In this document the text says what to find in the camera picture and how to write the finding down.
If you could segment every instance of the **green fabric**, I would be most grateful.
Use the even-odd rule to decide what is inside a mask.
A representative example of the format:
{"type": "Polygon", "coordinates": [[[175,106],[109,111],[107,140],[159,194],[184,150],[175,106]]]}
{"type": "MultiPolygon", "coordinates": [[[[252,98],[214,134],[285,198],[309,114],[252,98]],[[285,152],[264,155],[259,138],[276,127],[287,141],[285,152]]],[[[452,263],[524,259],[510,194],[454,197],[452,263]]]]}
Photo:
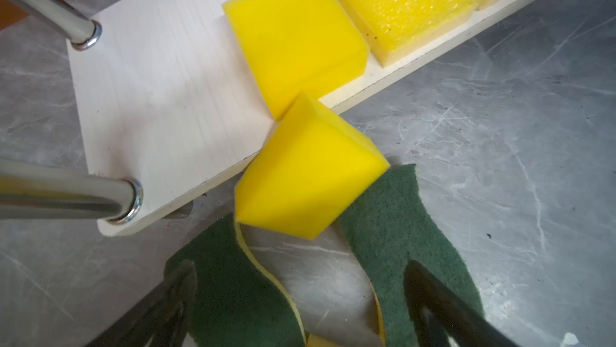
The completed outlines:
{"type": "Polygon", "coordinates": [[[233,214],[216,221],[173,255],[195,262],[198,288],[190,335],[199,347],[303,347],[287,298],[248,259],[235,238],[233,214]]]}
{"type": "Polygon", "coordinates": [[[414,164],[388,170],[344,211],[338,223],[374,286],[386,346],[418,345],[402,286],[404,268],[411,259],[483,315],[481,297],[464,261],[421,204],[414,164]]]}

